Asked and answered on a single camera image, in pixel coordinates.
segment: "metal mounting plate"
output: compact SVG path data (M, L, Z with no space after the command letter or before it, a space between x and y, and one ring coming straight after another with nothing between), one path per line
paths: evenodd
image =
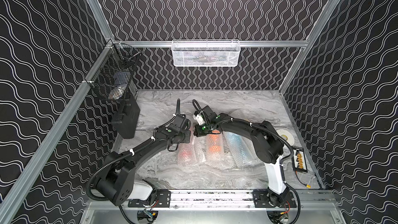
M256 207L256 208L274 208L274 206L272 206L269 203L267 194L268 194L267 190L253 190L254 207ZM293 197L292 192L287 193L286 199L291 199L291 201L289 201L291 208L297 207L296 200Z

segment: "white plastic part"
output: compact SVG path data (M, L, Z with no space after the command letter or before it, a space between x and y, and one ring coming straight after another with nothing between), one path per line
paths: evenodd
M235 67L240 54L239 40L173 40L176 67Z
M281 158L282 156L278 157L275 164L264 163L268 175L268 187L279 195L283 193L286 188L286 184L282 180L281 166L279 165Z
M202 124L204 124L205 123L205 121L203 120L203 117L200 115L200 114L198 114L198 115L193 115L193 117L195 118L195 120L198 122L198 124L201 126Z
M127 200L140 199L144 201L148 199L151 192L152 192L152 186L150 186L144 181L134 180L134 186Z

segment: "wavy line pattern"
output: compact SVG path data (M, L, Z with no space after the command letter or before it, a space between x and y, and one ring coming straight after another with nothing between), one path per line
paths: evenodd
M87 204L85 183L116 139L116 111L116 104L89 92L12 223L79 223Z
M0 202L105 41L86 0L0 0Z
M305 40L327 0L98 0L117 40Z
M341 0L286 92L347 223L398 223L398 0Z
M124 54L132 49L115 45ZM236 67L175 67L170 49L145 48L133 81L139 89L278 89L298 47L242 48Z

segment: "marble tabletop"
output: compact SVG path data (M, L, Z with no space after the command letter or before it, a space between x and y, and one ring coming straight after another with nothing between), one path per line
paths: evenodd
M294 146L301 147L289 116L277 91L139 91L137 103L141 109L135 137L124 139L120 152L129 150L152 136L153 128L167 122L176 110L177 99L181 100L181 113L191 117L195 112L192 100L201 107L209 105L216 112L232 113L238 109L252 122L271 122L276 130L289 131ZM205 150L205 137L201 140ZM226 143L222 161L206 161L194 166L183 167L177 164L177 152L162 151L152 157L137 170L136 178L144 179L156 187L165 189L265 189L268 185L264 165L237 168ZM289 154L285 147L284 155ZM284 166L286 181L296 189L306 189L295 175L288 159ZM302 182L318 189L316 176L309 164L308 173L299 173Z

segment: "white tape roll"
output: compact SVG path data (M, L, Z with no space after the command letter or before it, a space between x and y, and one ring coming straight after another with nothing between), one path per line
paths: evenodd
M276 132L279 134L279 136L283 137L291 146L295 143L295 139L290 132L284 129L276 130Z

